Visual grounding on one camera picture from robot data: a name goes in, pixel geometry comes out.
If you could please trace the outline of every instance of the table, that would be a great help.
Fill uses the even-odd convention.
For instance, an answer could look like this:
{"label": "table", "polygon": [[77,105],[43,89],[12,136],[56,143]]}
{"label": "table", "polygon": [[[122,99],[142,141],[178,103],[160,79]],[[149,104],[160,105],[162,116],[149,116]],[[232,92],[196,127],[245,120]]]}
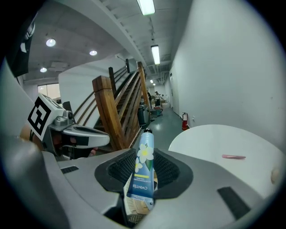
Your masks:
{"label": "table", "polygon": [[[262,198],[276,190],[270,176],[273,168],[284,169],[286,156],[270,142],[248,131],[224,126],[204,125],[179,134],[169,151],[216,163],[244,181]],[[226,159],[223,154],[246,156]]]}

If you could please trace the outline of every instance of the green leaf illustration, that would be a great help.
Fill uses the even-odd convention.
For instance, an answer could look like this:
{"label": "green leaf illustration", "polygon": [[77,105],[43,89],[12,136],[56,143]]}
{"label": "green leaf illustration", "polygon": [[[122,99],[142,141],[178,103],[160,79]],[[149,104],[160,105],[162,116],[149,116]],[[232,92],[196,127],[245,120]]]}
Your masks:
{"label": "green leaf illustration", "polygon": [[152,167],[152,160],[147,160],[145,161],[145,165],[147,166],[147,168],[149,169],[149,171],[151,171],[151,167]]}

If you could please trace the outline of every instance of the fluorescent light fixture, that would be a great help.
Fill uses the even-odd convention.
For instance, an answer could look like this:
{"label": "fluorescent light fixture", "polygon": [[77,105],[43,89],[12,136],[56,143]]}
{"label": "fluorescent light fixture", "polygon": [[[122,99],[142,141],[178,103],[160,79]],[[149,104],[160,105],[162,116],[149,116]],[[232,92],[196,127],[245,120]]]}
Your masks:
{"label": "fluorescent light fixture", "polygon": [[155,64],[160,64],[159,46],[158,45],[152,45],[151,50],[152,50],[152,54],[153,54]]}
{"label": "fluorescent light fixture", "polygon": [[143,15],[155,13],[153,0],[137,0],[137,2]]}
{"label": "fluorescent light fixture", "polygon": [[40,72],[46,72],[46,68],[41,68]]}
{"label": "fluorescent light fixture", "polygon": [[90,53],[89,53],[90,55],[96,55],[97,54],[97,51],[95,51],[95,50],[92,50],[92,51],[90,51]]}
{"label": "fluorescent light fixture", "polygon": [[46,41],[46,45],[47,45],[48,47],[53,47],[53,46],[55,45],[55,39],[48,39],[48,40]]}

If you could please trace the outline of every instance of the fire extinguisher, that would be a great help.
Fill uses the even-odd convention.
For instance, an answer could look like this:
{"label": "fire extinguisher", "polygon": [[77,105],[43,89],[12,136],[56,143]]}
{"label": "fire extinguisher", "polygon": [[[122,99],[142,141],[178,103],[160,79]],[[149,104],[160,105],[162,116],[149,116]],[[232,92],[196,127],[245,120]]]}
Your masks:
{"label": "fire extinguisher", "polygon": [[188,113],[183,112],[182,130],[185,131],[187,129],[188,129]]}

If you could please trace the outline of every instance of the blue tube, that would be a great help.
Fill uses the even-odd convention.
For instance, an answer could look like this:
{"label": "blue tube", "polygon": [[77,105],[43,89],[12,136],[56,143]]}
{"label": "blue tube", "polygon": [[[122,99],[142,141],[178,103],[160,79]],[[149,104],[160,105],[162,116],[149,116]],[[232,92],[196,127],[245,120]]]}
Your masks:
{"label": "blue tube", "polygon": [[145,202],[153,202],[154,193],[154,135],[146,129],[141,135],[127,196]]}

